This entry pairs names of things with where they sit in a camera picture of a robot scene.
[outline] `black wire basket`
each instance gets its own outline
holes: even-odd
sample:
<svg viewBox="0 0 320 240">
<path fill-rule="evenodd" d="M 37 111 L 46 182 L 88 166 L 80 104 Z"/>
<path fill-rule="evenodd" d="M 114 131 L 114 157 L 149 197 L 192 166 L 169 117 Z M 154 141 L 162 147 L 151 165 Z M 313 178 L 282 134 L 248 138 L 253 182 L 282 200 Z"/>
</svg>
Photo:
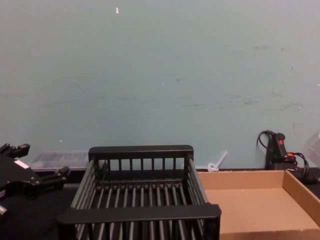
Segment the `black wire basket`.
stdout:
<svg viewBox="0 0 320 240">
<path fill-rule="evenodd" d="M 93 147 L 60 240 L 218 240 L 189 145 Z"/>
</svg>

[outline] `white plastic piece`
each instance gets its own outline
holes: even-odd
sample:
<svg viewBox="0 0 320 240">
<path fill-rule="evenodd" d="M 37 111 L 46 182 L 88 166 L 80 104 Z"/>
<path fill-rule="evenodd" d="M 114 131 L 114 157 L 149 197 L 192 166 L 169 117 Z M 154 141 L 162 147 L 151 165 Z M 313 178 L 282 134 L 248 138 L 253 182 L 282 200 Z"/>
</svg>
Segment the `white plastic piece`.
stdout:
<svg viewBox="0 0 320 240">
<path fill-rule="evenodd" d="M 228 154 L 228 152 L 225 151 L 216 164 L 210 162 L 208 164 L 208 172 L 211 172 L 211 173 L 212 172 L 218 172 L 219 171 L 219 166 L 223 162 L 223 160 L 225 160 L 227 154 Z"/>
</svg>

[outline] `clear plastic container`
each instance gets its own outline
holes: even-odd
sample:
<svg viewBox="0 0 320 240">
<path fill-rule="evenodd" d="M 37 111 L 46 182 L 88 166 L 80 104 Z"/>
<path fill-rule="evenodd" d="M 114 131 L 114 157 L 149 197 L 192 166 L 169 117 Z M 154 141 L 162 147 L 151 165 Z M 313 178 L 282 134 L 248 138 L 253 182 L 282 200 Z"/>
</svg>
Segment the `clear plastic container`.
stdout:
<svg viewBox="0 0 320 240">
<path fill-rule="evenodd" d="M 320 168 L 320 130 L 306 141 L 303 153 L 318 168 Z"/>
<path fill-rule="evenodd" d="M 71 170 L 85 170 L 89 164 L 88 151 L 42 152 L 30 167 L 36 171 L 58 171 L 67 166 Z"/>
</svg>

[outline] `black device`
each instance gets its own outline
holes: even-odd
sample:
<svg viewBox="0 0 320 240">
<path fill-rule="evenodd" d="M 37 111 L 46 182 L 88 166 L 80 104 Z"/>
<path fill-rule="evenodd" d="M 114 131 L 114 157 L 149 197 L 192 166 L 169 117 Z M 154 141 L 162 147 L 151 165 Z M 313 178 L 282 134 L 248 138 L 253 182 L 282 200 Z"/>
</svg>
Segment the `black device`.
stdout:
<svg viewBox="0 0 320 240">
<path fill-rule="evenodd" d="M 6 143 L 0 147 L 0 201 L 13 195 L 34 198 L 43 192 L 63 188 L 70 169 L 63 167 L 54 174 L 39 176 L 28 165 L 16 159 L 28 155 L 29 149 L 29 144 L 15 147 Z"/>
<path fill-rule="evenodd" d="M 268 137 L 267 146 L 261 141 L 261 136 Z M 259 133 L 258 142 L 266 149 L 265 169 L 267 170 L 288 170 L 304 184 L 316 184 L 318 178 L 310 172 L 309 163 L 300 152 L 287 152 L 285 148 L 285 135 L 275 133 L 271 130 L 264 130 Z M 303 168 L 298 167 L 296 156 L 303 159 Z"/>
<path fill-rule="evenodd" d="M 209 203 L 189 145 L 93 147 L 61 240 L 218 240 L 221 209 Z"/>
</svg>

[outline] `white label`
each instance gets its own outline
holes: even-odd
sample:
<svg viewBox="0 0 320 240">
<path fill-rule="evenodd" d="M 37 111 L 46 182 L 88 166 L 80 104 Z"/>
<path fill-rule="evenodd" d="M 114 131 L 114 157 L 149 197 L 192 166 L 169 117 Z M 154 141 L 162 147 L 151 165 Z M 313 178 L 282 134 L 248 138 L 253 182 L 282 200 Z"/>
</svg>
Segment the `white label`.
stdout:
<svg viewBox="0 0 320 240">
<path fill-rule="evenodd" d="M 17 160 L 17 161 L 14 161 L 16 164 L 18 164 L 20 167 L 23 167 L 24 169 L 27 169 L 29 168 L 29 166 L 25 163 L 23 163 L 22 161 L 20 160 Z"/>
<path fill-rule="evenodd" d="M 0 191 L 0 198 L 2 198 L 6 194 L 6 190 Z"/>
</svg>

